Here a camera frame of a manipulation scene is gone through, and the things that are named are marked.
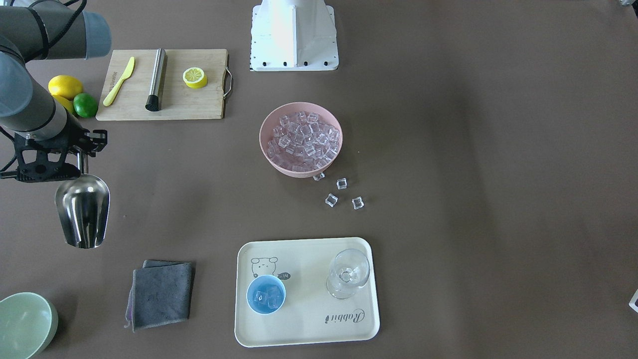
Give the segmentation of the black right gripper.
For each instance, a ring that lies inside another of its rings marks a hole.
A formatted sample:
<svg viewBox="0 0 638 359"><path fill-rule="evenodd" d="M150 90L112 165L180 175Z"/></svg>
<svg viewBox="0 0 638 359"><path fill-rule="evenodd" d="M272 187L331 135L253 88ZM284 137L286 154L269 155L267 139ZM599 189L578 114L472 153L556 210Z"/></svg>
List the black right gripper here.
<svg viewBox="0 0 638 359"><path fill-rule="evenodd" d="M68 155L95 157L108 143L107 130L89 131L74 117L68 117L54 136L14 132L17 168L14 178L21 182L66 181L80 177L77 166L66 161Z"/></svg>

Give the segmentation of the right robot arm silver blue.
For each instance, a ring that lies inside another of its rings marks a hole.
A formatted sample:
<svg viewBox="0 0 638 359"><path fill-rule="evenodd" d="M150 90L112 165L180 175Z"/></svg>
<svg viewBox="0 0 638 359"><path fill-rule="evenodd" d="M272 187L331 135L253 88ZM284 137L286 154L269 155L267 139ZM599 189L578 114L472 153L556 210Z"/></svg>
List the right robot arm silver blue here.
<svg viewBox="0 0 638 359"><path fill-rule="evenodd" d="M30 72L33 62L104 57L112 32L84 0L3 0L0 7L1 136L13 155L1 177L20 182L75 180L68 156L93 157L105 130L87 130Z"/></svg>

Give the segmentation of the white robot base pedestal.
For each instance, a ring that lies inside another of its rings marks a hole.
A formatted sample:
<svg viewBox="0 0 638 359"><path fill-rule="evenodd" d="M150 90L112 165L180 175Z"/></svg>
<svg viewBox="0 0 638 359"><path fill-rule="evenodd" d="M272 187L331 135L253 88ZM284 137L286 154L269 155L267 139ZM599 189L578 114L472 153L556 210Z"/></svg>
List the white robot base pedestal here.
<svg viewBox="0 0 638 359"><path fill-rule="evenodd" d="M252 9L251 71L339 67L335 12L323 0L263 0Z"/></svg>

